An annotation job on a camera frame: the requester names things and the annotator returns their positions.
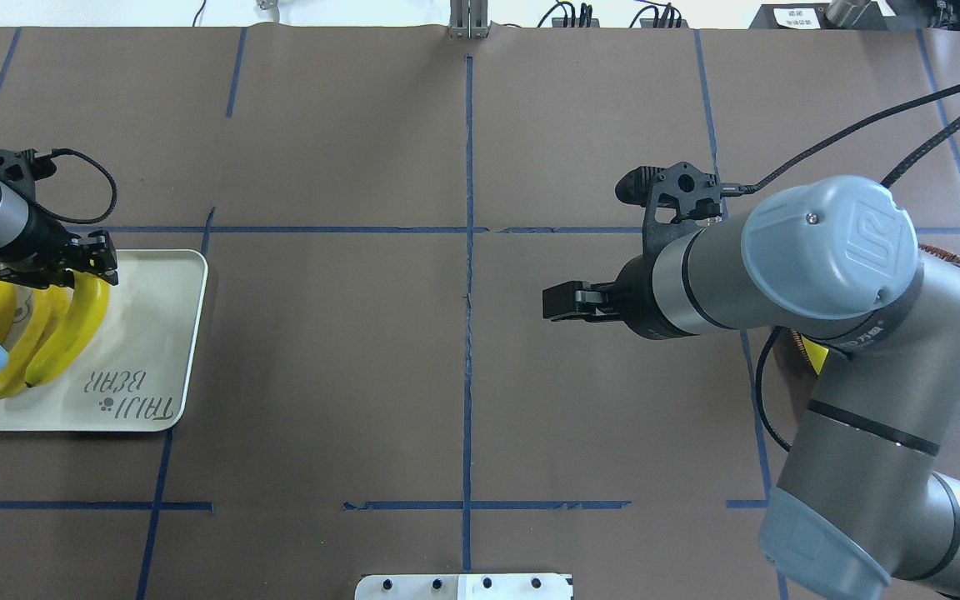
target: white mounting plate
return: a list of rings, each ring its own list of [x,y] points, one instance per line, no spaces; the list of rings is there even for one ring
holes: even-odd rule
[[[188,395],[208,267],[193,250],[118,250],[121,283],[95,338],[61,377],[0,400],[0,432],[160,432]],[[7,349],[31,290],[17,292]]]
[[[433,586],[437,580],[438,589]],[[573,600],[572,580],[573,576],[557,573],[368,576],[354,588],[354,600]]]

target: black ring on robot arm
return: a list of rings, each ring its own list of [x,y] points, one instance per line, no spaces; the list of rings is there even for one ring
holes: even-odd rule
[[[691,282],[689,280],[688,272],[687,272],[688,256],[691,255],[691,247],[694,246],[694,243],[697,242],[698,239],[704,233],[705,233],[704,231],[699,232],[698,235],[692,237],[691,242],[687,242],[687,247],[683,249],[683,260],[681,262],[681,278],[683,280],[683,292],[687,296],[687,301],[691,303],[691,308],[694,308],[694,311],[696,311],[698,313],[698,316],[700,316],[700,318],[703,318],[706,323],[712,324],[712,326],[714,327],[720,327],[721,329],[731,330],[732,329],[731,327],[725,326],[725,324],[721,324],[717,322],[717,320],[707,315],[706,311],[702,310],[702,307],[698,305],[698,298],[694,297],[694,291],[691,289]]]
[[[947,483],[942,476],[933,472],[932,477],[936,478],[936,481],[943,486],[943,491],[945,491],[950,500],[950,508],[953,510],[953,532],[952,535],[950,535],[950,546],[947,547],[946,554],[943,555],[940,562],[936,563],[936,566],[928,569],[928,571],[923,574],[919,574],[917,577],[908,578],[906,581],[922,581],[926,580],[926,578],[936,577],[943,569],[948,568],[949,563],[953,561],[955,555],[958,554],[958,549],[960,549],[960,504],[958,497],[953,493],[949,483]]]
[[[822,417],[831,418],[832,421],[839,421],[843,425],[849,425],[854,429],[861,429],[862,432],[872,433],[873,436],[883,438],[889,442],[902,444],[906,448],[915,449],[915,451],[936,456],[940,453],[940,445],[936,442],[929,442],[923,437],[914,436],[913,433],[903,432],[902,429],[896,429],[890,425],[884,425],[883,422],[873,421],[871,418],[862,417],[860,414],[854,414],[841,407],[834,407],[829,403],[819,402],[819,400],[810,400],[810,406],[807,407],[811,413],[822,415]]]

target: white tray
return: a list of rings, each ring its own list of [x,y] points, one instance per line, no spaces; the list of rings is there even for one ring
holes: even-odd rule
[[[208,267],[193,250],[118,250],[95,338],[58,379],[0,400],[0,432],[160,432],[179,421],[188,395]],[[18,289],[7,348],[32,306]]]

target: metal bracket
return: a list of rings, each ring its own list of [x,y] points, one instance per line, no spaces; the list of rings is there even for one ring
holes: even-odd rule
[[[488,0],[450,0],[450,37],[487,38]]]
[[[572,600],[573,576],[559,573],[408,574],[363,577],[354,600]]]

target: black cable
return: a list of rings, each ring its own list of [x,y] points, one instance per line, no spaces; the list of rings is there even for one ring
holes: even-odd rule
[[[667,23],[670,23],[670,24],[672,23],[672,20],[673,20],[672,17],[673,17],[673,5],[666,4],[666,10],[662,11],[662,18],[659,18],[658,20],[656,20],[656,22],[654,22],[654,27],[668,29],[669,26],[667,25]]]
[[[107,206],[106,212],[103,212],[102,215],[95,217],[94,219],[73,219],[72,217],[62,217],[55,212],[50,212],[50,209],[46,208],[39,202],[34,199],[29,201],[29,204],[32,205],[32,208],[37,209],[43,215],[50,217],[51,219],[57,219],[63,223],[75,223],[77,225],[91,225],[93,223],[100,223],[107,219],[110,216],[110,213],[113,213],[113,209],[118,207],[118,183],[113,181],[113,176],[110,175],[110,172],[102,166],[102,164],[96,163],[95,159],[92,159],[90,156],[85,155],[83,152],[77,152],[72,148],[54,148],[50,151],[50,155],[47,158],[57,158],[58,156],[75,156],[80,160],[85,161],[85,163],[91,164],[92,167],[98,168],[99,173],[101,173],[107,182],[110,182],[110,205]]]
[[[765,345],[762,346],[762,353],[758,354],[757,368],[754,369],[754,407],[757,408],[757,416],[762,419],[762,425],[765,426],[766,432],[769,432],[769,437],[777,442],[780,448],[784,448],[785,452],[790,452],[792,451],[792,444],[780,437],[780,433],[777,433],[777,430],[773,428],[773,423],[769,422],[769,417],[765,414],[765,402],[762,400],[762,375],[765,373],[765,361],[766,358],[769,358],[769,353],[773,350],[773,346],[777,344],[777,338],[780,338],[783,331],[784,327],[773,327],[769,339],[766,339]]]
[[[643,16],[643,13],[645,13],[646,11],[650,11],[650,10],[654,10],[654,20],[656,22],[658,20],[658,14],[659,14],[658,5],[648,4],[648,5],[645,5],[645,7],[640,8],[639,12],[636,12],[636,16],[632,17],[632,22],[628,24],[628,29],[632,29],[633,27],[636,27],[636,22],[639,20],[639,17]]]
[[[570,22],[570,18],[568,18],[568,11],[570,10],[572,10],[572,22],[573,23],[576,22],[576,7],[574,7],[574,5],[571,2],[555,2],[553,4],[553,7],[550,7],[550,10],[547,11],[546,14],[543,15],[543,18],[540,19],[540,24],[538,24],[536,28],[538,29],[540,27],[543,27],[543,24],[546,22],[546,19],[548,19],[550,14],[557,11],[558,7],[561,7],[561,10],[565,15],[565,27],[568,27],[568,22]]]
[[[871,117],[865,117],[864,119],[861,119],[861,121],[855,122],[850,127],[843,129],[841,132],[835,133],[834,136],[827,137],[826,140],[823,140],[819,144],[814,145],[814,147],[807,149],[807,151],[799,153],[799,155],[797,155],[795,158],[788,160],[782,164],[782,166],[777,168],[776,171],[773,171],[764,179],[762,179],[761,182],[754,183],[753,186],[739,186],[737,193],[756,193],[758,190],[761,190],[763,187],[769,185],[769,183],[772,183],[773,179],[783,175],[789,168],[795,167],[796,164],[800,163],[802,160],[811,157],[814,155],[814,153],[818,153],[824,148],[830,147],[830,145],[842,140],[846,136],[849,136],[849,134],[857,132],[858,129],[872,125],[876,121],[880,121],[880,119],[888,118],[895,114],[904,113],[904,111],[912,108],[927,105],[927,103],[933,103],[938,99],[947,98],[948,96],[955,94],[960,94],[960,83],[953,85],[953,87],[946,87],[944,90],[934,92],[933,94],[928,94],[927,96],[910,100],[910,102],[900,103],[900,105],[896,107],[890,107],[890,109],[880,111],[876,114],[873,114]],[[944,127],[944,129],[941,129],[939,133],[934,134],[934,136],[930,137],[928,141],[926,141],[924,144],[921,144],[921,147],[918,147],[915,149],[915,151],[911,152],[909,156],[906,156],[902,162],[897,164],[895,168],[892,168],[891,173],[888,173],[887,176],[885,176],[883,181],[880,182],[880,185],[883,185],[885,188],[891,187],[892,183],[898,181],[898,179],[901,178],[906,171],[909,171],[910,167],[913,167],[914,163],[916,163],[918,160],[921,160],[921,157],[925,155],[925,153],[928,153],[931,151],[931,149],[940,145],[944,140],[948,139],[959,129],[960,117],[953,119],[953,122],[950,122],[950,124]]]
[[[195,27],[195,23],[198,23],[198,15],[203,14],[203,11],[206,10],[206,0],[202,0],[202,6],[198,7],[198,10],[195,12],[195,18],[191,19],[191,27]]]

